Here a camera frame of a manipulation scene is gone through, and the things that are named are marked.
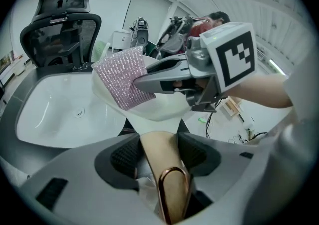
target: white cabinet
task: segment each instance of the white cabinet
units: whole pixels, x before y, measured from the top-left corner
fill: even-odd
[[[25,70],[24,61],[27,61],[28,59],[28,56],[24,55],[11,63],[0,75],[1,82],[3,84],[6,84],[6,82],[11,78],[13,74],[15,74],[16,76],[22,74]]]
[[[114,49],[128,49],[131,45],[132,32],[117,30],[113,32],[112,53]]]

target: white wall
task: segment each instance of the white wall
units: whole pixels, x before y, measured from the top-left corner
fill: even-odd
[[[184,11],[183,9],[181,9],[180,7],[177,7],[174,16],[178,16],[178,17],[185,17],[185,16],[189,16],[189,14]]]
[[[168,0],[131,0],[123,29],[129,30],[133,22],[141,16],[149,26],[149,41],[155,43],[171,2]]]
[[[10,16],[7,16],[0,28],[0,59],[5,57],[12,51],[10,36]]]
[[[112,33],[123,27],[130,0],[89,0],[91,13],[102,19],[97,40],[111,42]]]

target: chair headrest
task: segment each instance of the chair headrest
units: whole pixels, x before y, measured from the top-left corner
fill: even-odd
[[[32,22],[44,18],[61,18],[66,14],[89,12],[89,0],[39,0]]]

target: sink drain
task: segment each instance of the sink drain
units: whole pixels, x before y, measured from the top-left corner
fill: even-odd
[[[73,116],[76,118],[81,118],[85,113],[85,109],[84,108],[79,108],[73,111]]]

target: person's arm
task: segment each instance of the person's arm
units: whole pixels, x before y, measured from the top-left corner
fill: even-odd
[[[229,89],[226,95],[271,108],[287,108],[292,106],[292,103],[284,91],[283,83],[285,80],[286,77],[281,74],[254,75]]]

